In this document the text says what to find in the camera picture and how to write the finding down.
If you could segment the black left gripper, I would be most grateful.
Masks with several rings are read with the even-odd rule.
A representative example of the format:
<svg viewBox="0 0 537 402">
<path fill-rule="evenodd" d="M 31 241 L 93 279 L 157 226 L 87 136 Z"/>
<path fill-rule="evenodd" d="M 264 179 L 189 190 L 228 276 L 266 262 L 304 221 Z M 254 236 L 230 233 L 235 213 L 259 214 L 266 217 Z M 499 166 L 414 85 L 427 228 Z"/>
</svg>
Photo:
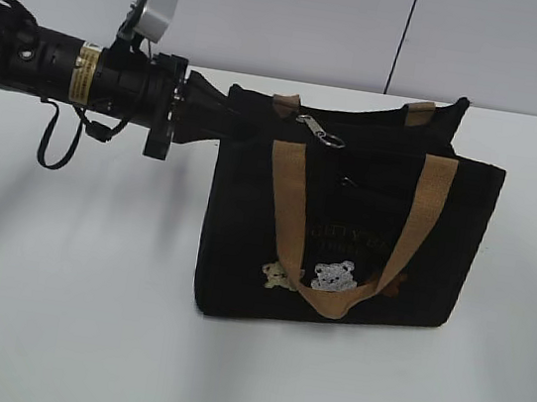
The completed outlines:
<svg viewBox="0 0 537 402">
<path fill-rule="evenodd" d="M 228 115 L 241 114 L 203 74 L 188 70 L 188 59 L 160 53 L 156 57 L 157 97 L 143 156 L 166 159 L 172 144 L 228 137 Z"/>
</svg>

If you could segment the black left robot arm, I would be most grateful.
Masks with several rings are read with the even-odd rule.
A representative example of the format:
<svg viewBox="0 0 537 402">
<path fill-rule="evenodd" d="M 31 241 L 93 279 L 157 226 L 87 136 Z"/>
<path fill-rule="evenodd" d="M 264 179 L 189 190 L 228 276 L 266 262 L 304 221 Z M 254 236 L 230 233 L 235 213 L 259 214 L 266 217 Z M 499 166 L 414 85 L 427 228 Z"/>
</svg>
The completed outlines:
<svg viewBox="0 0 537 402">
<path fill-rule="evenodd" d="M 249 127 L 228 99 L 181 56 L 147 57 L 32 28 L 0 3 L 0 88 L 70 104 L 148 129 L 143 155 L 171 144 L 238 139 Z"/>
</svg>

